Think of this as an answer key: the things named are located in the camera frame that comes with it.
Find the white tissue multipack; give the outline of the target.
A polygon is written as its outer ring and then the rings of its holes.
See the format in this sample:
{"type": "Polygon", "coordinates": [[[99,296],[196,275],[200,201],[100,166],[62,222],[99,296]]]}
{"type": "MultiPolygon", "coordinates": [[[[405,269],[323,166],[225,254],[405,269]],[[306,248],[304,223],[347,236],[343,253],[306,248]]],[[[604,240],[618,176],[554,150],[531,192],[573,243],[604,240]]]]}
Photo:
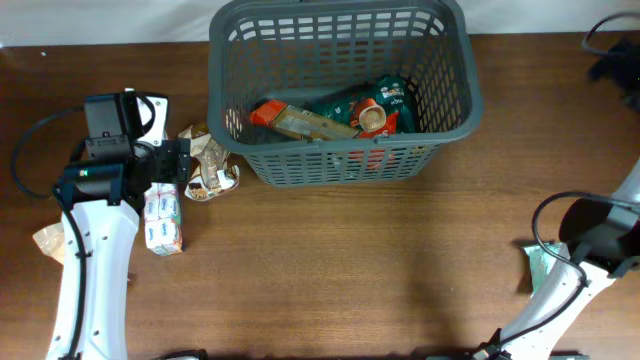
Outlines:
{"type": "Polygon", "coordinates": [[[174,184],[152,183],[144,193],[145,244],[154,254],[170,256],[183,251],[179,194],[174,184]]]}

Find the brown white snack wrapper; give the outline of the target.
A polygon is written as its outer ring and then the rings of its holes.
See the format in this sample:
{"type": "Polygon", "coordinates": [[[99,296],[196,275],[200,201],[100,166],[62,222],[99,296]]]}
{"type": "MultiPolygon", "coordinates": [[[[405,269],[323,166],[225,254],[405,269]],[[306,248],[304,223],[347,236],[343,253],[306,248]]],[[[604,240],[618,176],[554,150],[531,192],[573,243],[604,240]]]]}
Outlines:
{"type": "Polygon", "coordinates": [[[178,137],[190,140],[190,156],[197,161],[185,188],[187,198],[205,202],[239,185],[238,166],[228,164],[230,152],[214,140],[206,124],[191,125],[178,137]]]}

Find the beige paper bag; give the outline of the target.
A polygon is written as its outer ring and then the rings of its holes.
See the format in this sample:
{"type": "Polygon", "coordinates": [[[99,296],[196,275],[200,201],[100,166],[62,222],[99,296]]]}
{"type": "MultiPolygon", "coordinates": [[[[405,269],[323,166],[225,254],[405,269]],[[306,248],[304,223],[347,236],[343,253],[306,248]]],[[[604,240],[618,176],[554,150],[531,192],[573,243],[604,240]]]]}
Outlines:
{"type": "Polygon", "coordinates": [[[53,258],[60,264],[64,263],[65,236],[61,222],[37,231],[32,238],[44,255],[53,258]]]}

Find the orange spaghetti packet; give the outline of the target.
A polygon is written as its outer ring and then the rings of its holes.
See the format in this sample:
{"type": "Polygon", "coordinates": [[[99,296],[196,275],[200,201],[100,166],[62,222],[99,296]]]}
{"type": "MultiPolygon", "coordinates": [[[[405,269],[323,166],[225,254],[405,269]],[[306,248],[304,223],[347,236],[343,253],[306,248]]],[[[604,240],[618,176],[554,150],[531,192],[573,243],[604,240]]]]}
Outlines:
{"type": "Polygon", "coordinates": [[[355,128],[279,100],[264,102],[250,113],[249,119],[254,126],[298,140],[349,140],[360,135],[355,128]]]}

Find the grey plastic basket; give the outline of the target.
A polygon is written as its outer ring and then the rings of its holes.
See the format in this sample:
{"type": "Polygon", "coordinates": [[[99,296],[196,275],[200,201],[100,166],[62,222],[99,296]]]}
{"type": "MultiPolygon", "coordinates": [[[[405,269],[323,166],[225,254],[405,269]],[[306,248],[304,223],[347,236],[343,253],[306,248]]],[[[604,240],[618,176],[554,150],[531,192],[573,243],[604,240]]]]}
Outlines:
{"type": "Polygon", "coordinates": [[[412,177],[483,116],[464,14],[452,0],[232,1],[212,18],[209,42],[209,130],[275,187],[412,177]],[[386,75],[407,85],[410,133],[309,142],[251,123],[264,100],[301,107],[386,75]]]}

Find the small white green packet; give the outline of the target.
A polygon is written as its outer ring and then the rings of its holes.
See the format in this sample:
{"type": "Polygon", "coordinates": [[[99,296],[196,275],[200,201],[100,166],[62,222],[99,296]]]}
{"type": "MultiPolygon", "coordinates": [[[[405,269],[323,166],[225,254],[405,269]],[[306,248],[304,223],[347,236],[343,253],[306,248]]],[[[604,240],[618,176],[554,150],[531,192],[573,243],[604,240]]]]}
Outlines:
{"type": "Polygon", "coordinates": [[[522,250],[529,260],[532,285],[531,295],[534,295],[550,274],[556,258],[549,255],[540,245],[524,246],[522,250]]]}

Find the green Nescafe coffee bag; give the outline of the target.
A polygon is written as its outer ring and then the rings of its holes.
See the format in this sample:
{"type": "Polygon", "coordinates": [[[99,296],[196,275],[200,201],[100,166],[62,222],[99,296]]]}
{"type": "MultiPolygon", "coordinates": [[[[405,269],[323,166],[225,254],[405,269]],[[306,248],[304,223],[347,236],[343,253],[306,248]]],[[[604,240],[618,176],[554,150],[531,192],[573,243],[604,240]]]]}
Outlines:
{"type": "Polygon", "coordinates": [[[307,109],[357,130],[359,138],[417,132],[414,95],[399,76],[382,76],[324,96],[307,109]]]}

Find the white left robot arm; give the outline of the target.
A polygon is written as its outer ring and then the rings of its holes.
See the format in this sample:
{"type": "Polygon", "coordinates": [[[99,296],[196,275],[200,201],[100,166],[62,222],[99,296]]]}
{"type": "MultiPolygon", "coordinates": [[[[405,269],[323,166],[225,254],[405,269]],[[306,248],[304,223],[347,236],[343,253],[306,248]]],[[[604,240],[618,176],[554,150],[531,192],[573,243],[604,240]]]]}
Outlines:
{"type": "Polygon", "coordinates": [[[129,260],[155,184],[188,179],[189,145],[165,139],[169,101],[159,93],[92,95],[82,107],[86,153],[74,155],[52,195],[65,255],[50,359],[124,359],[129,260]]]}

